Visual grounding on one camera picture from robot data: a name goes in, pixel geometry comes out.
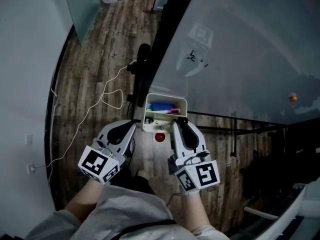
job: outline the red ball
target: red ball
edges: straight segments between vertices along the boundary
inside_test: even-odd
[[[155,140],[157,142],[163,142],[165,140],[166,136],[163,133],[156,133],[155,134]]]

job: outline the gray sleeve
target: gray sleeve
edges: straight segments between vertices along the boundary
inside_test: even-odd
[[[60,210],[41,222],[25,240],[69,240],[81,222],[69,211]]]
[[[199,240],[229,240],[229,238],[211,225],[204,225],[192,232]]]

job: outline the white shelf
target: white shelf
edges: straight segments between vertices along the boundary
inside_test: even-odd
[[[147,111],[150,103],[171,103],[175,109],[180,109],[179,114],[167,114],[157,111]],[[141,120],[142,128],[146,132],[168,134],[169,128],[161,129],[160,126],[169,126],[173,119],[187,116],[187,101],[184,98],[149,93],[144,104],[144,115]],[[145,118],[152,118],[152,123],[146,123]]]

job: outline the shoe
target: shoe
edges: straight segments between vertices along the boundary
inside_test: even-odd
[[[145,179],[147,179],[147,180],[149,179],[148,174],[147,174],[147,172],[146,172],[144,169],[139,169],[139,170],[137,170],[135,175],[136,175],[136,176],[140,176],[140,177],[142,177],[142,178],[145,178]]]

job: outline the power cord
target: power cord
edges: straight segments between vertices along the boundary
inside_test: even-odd
[[[131,158],[130,158],[130,161],[128,163],[128,168],[130,166],[132,158],[134,157],[134,152],[135,152],[135,149],[136,149],[136,142],[135,142],[134,138],[132,138],[132,142],[133,142],[134,145],[132,145]]]
[[[170,205],[170,202],[171,202],[171,200],[172,200],[172,198],[174,197],[174,196],[181,196],[181,194],[180,193],[173,193],[171,196],[170,196],[170,199],[169,199],[169,201],[166,203],[166,207],[168,207],[169,205]]]
[[[56,98],[58,98],[58,95],[55,93],[54,90],[52,90],[52,87],[50,87],[50,91],[53,93],[53,95],[54,95]]]
[[[86,112],[83,120],[78,124],[78,126],[77,126],[77,128],[76,128],[76,131],[75,131],[75,134],[74,134],[74,136],[73,136],[73,138],[72,138],[72,141],[71,141],[70,145],[67,147],[67,149],[65,150],[63,156],[60,157],[60,158],[57,158],[57,159],[52,160],[52,161],[49,163],[49,165],[35,166],[35,167],[34,167],[35,169],[38,169],[38,168],[48,168],[54,161],[61,160],[61,159],[63,159],[63,158],[65,157],[65,155],[67,154],[69,148],[70,148],[71,145],[73,144],[73,142],[74,142],[74,140],[75,140],[75,138],[76,138],[76,136],[77,136],[77,134],[78,134],[79,127],[81,126],[81,124],[82,124],[82,123],[85,121],[85,119],[87,118],[90,109],[92,109],[92,108],[94,108],[96,105],[98,105],[100,101],[102,101],[104,104],[106,104],[106,105],[108,105],[108,106],[110,106],[110,107],[112,107],[112,108],[114,108],[114,109],[116,109],[116,110],[120,110],[120,109],[122,108],[123,103],[124,103],[124,93],[123,93],[123,91],[122,91],[121,89],[117,89],[117,90],[114,90],[114,91],[112,91],[112,92],[105,92],[105,91],[106,91],[107,83],[109,83],[110,81],[116,79],[116,78],[119,76],[121,70],[124,70],[124,69],[126,69],[127,67],[128,67],[128,66],[125,66],[125,67],[119,69],[118,74],[117,74],[114,78],[106,81],[106,83],[105,83],[105,85],[104,85],[103,93],[100,95],[99,100],[97,101],[96,104],[94,104],[93,106],[89,107],[89,109],[87,110],[87,112]],[[106,103],[106,102],[102,99],[104,95],[114,94],[114,93],[116,93],[116,92],[121,92],[121,106],[120,106],[120,107],[112,106],[112,105]]]
[[[128,119],[128,117],[129,117],[129,108],[130,108],[131,104],[132,104],[132,102],[129,103],[128,108],[126,110],[126,119]]]

